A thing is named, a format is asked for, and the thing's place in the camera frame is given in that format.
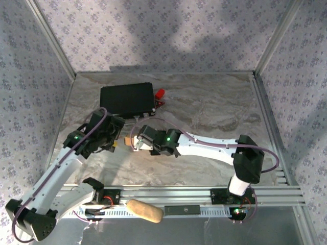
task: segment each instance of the patterned wall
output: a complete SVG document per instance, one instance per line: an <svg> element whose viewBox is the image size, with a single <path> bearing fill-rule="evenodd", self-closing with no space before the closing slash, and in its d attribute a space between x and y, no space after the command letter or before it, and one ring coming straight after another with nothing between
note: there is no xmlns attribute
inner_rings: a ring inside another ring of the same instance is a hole
<svg viewBox="0 0 327 245"><path fill-rule="evenodd" d="M78 71L254 70L289 0L38 0Z"/></svg>
<svg viewBox="0 0 327 245"><path fill-rule="evenodd" d="M262 75L286 161L327 244L327 3L304 1Z"/></svg>
<svg viewBox="0 0 327 245"><path fill-rule="evenodd" d="M10 244L5 204L40 177L70 84L24 1L0 1L0 78L0 244Z"/></svg>

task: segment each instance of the gray marble table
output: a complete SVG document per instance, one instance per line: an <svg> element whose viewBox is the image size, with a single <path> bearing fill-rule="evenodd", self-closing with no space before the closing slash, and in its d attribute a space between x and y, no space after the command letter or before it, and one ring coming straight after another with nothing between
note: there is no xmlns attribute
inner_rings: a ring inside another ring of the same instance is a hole
<svg viewBox="0 0 327 245"><path fill-rule="evenodd" d="M157 109L158 117L167 119L188 132L216 138L238 138L246 134L260 146L270 147L267 130L248 75L138 75L81 73L76 77L52 161L67 135L80 126L85 117L99 107L100 88L108 85L151 82L154 91L166 91L166 104ZM157 129L169 127L159 121L147 123ZM115 153L91 155L68 180L78 184L93 177L105 185L223 185L233 175L226 163L196 157L150 156L148 151L133 152L124 145L124 136L132 126L125 126ZM266 154L264 167L273 166ZM263 174L259 185L276 184L274 172Z"/></svg>

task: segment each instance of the metal bar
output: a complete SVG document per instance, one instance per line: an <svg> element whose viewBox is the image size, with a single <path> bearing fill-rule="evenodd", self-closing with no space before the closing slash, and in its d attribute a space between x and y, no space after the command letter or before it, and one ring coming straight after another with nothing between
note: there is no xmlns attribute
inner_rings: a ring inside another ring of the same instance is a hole
<svg viewBox="0 0 327 245"><path fill-rule="evenodd" d="M252 73L253 71L250 70L238 70L238 71L204 71L204 72L192 72L192 71L185 71L185 72L170 72L170 75L182 75L182 74L190 74L190 75L247 75L249 73ZM79 71L79 75L92 75L92 74L110 74L110 71ZM132 74L154 74L154 75L166 75L167 72L164 71L154 71L154 72L142 72L142 71L136 71L136 72L129 72ZM119 72L115 71L114 74L126 74L126 72Z"/></svg>
<svg viewBox="0 0 327 245"><path fill-rule="evenodd" d="M263 100L265 97L265 88L263 85L262 78L260 74L256 74L255 81L253 82L253 85L255 87L256 92L258 93L258 98L260 99L260 106L262 107L262 110L265 112L263 113L265 118L265 123L267 130L269 131L269 135L272 137L272 140L274 142L274 145L276 147L276 153L279 156L279 159L281 161L281 166L284 169L284 174L287 182L291 185L297 185L296 180L294 177L292 177L286 168L286 162L284 160L283 153L281 149L277 146L283 145L281 136L278 134L277 131L273 130L274 128L277 128L277 124L275 121L275 118L272 114L269 113L271 111L271 107L268 100ZM293 206L294 215L296 217L297 225L299 227L299 232L301 234L302 240L304 244L319 244L317 234L313 228L310 215L308 213L308 209L306 206L300 207L300 206Z"/></svg>
<svg viewBox="0 0 327 245"><path fill-rule="evenodd" d="M50 147L50 152L49 152L48 158L46 159L46 163L45 163L45 166L44 166L44 171L46 171L48 169L49 165L50 165L51 158L52 158L52 155L53 155L53 151L55 150L56 142L57 142L58 135L59 135L59 132L60 132L60 126L61 126L61 123L62 123L63 118L65 116L65 112L66 112L66 109L67 109L69 98L71 96L71 92L72 92L72 89L73 89L74 82L75 82L75 79L72 80L71 85L70 85L70 87L68 89L65 104L63 105L61 115L60 115L60 119L59 119L59 126L57 127L55 137L54 137L54 139L52 141L52 144L51 144L51 147Z"/></svg>
<svg viewBox="0 0 327 245"><path fill-rule="evenodd" d="M79 215L85 215L84 209L74 210ZM201 207L200 214L195 215L168 215L165 218L187 218L187 217L198 217L198 218L210 218L210 217L231 217L229 208L226 207ZM70 212L64 216L64 218L76 218L73 212ZM96 215L92 218L138 218L126 210L126 207L114 207L104 212L104 215Z"/></svg>
<svg viewBox="0 0 327 245"><path fill-rule="evenodd" d="M319 244L307 207L293 207L294 215L304 244Z"/></svg>
<svg viewBox="0 0 327 245"><path fill-rule="evenodd" d="M51 27L49 26L48 22L46 21L39 4L35 0L25 0L29 8L31 9L36 21L40 25L40 28L45 35L46 39L48 40L50 46L52 47L53 51L55 52L56 56L58 57L61 65L65 69L66 73L69 76L70 80L75 79L76 74L74 69L72 68L71 64L68 61L64 51L62 50L54 32L52 31Z"/></svg>
<svg viewBox="0 0 327 245"><path fill-rule="evenodd" d="M282 139L280 136L277 135L276 131L273 130L275 128L277 128L277 125L275 123L275 119L273 117L273 115L270 115L270 104L268 100L264 100L264 87L262 84L262 80L260 75L258 75L256 78L252 79L252 84L254 87L254 91L256 93L256 96L258 98L258 103L260 106L260 109L262 111L262 115L263 115L263 120L265 123L265 126L267 128L268 131L268 135L270 138L270 142L271 142L271 146L273 148L273 151L278 155L279 157L279 161L280 161L280 166L282 167L282 169L284 170L284 174L285 174L285 178L287 180L287 183L290 185L297 185L296 181L294 180L293 177L291 177L290 173L288 172L286 165L285 165L285 160L283 157L283 153L279 147L279 145L283 145Z"/></svg>
<svg viewBox="0 0 327 245"><path fill-rule="evenodd" d="M71 190L72 185L65 186L58 193L63 195ZM106 189L120 189L120 204L125 205L130 199L137 199L158 207L164 205L212 205L210 189L223 186L110 186ZM260 206L303 206L305 205L299 186L255 186Z"/></svg>
<svg viewBox="0 0 327 245"><path fill-rule="evenodd" d="M290 3L287 5L282 18L279 21L279 24L277 25L264 53L262 54L258 64L256 65L256 68L255 68L256 75L262 74L263 70L266 68L273 53L275 52L276 48L278 47L279 43L281 42L286 30L288 29L291 22L293 21L295 15L296 15L296 12L298 11L302 2L303 2L303 0L291 0Z"/></svg>
<svg viewBox="0 0 327 245"><path fill-rule="evenodd" d="M287 183L286 178L278 178L278 183Z"/></svg>
<svg viewBox="0 0 327 245"><path fill-rule="evenodd" d="M276 176L278 176L278 177L285 177L285 174L284 174L283 171L278 171L278 172L276 172L275 174L276 174Z"/></svg>

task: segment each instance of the black box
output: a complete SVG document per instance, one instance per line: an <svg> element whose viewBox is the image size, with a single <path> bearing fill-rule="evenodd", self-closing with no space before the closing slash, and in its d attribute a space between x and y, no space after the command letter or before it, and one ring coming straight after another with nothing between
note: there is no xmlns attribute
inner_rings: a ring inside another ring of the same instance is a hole
<svg viewBox="0 0 327 245"><path fill-rule="evenodd" d="M155 115L152 83L102 87L100 107L124 119Z"/></svg>

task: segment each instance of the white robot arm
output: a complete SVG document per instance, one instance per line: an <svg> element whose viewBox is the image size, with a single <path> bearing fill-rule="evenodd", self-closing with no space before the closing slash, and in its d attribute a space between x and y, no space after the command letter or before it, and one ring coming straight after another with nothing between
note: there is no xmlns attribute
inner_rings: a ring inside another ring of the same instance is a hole
<svg viewBox="0 0 327 245"><path fill-rule="evenodd" d="M123 126L123 119L95 112L88 124L70 133L56 160L34 187L20 200L11 199L6 205L6 211L13 221L13 228L17 226L37 241L41 241L53 231L58 220L72 209L85 203L108 205L109 201L104 199L104 185L93 178L84 180L75 189L59 198L56 198L56 195L71 174L99 147L102 150L114 151L114 141L118 138ZM190 137L199 142L206 142L207 145L198 144ZM260 180L263 152L240 147L217 148L211 145L226 146L236 145L236 143L255 145L248 136L241 135L237 140L213 139L183 134L175 129L167 132L157 131L145 125L134 142L139 149L150 150L151 155L175 155L176 157L196 155L233 165L236 173L228 185L227 195L242 196L251 183L258 183ZM111 204L118 204L119 195L113 193L111 201Z"/></svg>
<svg viewBox="0 0 327 245"><path fill-rule="evenodd" d="M234 195L244 195L250 184L257 184L260 181L265 154L260 150L238 147L257 146L246 135L241 135L239 139L214 139L176 129L159 131L145 125L134 138L134 142L136 149L150 148L151 155L175 157L193 155L217 159L234 166L235 174L228 185L229 192Z"/></svg>
<svg viewBox="0 0 327 245"><path fill-rule="evenodd" d="M11 199L6 211L15 225L37 241L45 239L54 229L57 221L67 212L81 204L94 202L107 204L104 200L104 185L88 178L69 193L56 198L61 187L72 173L101 148L114 151L114 141L118 138L125 121L119 117L96 111L90 122L70 133L58 157L40 180L20 200Z"/></svg>

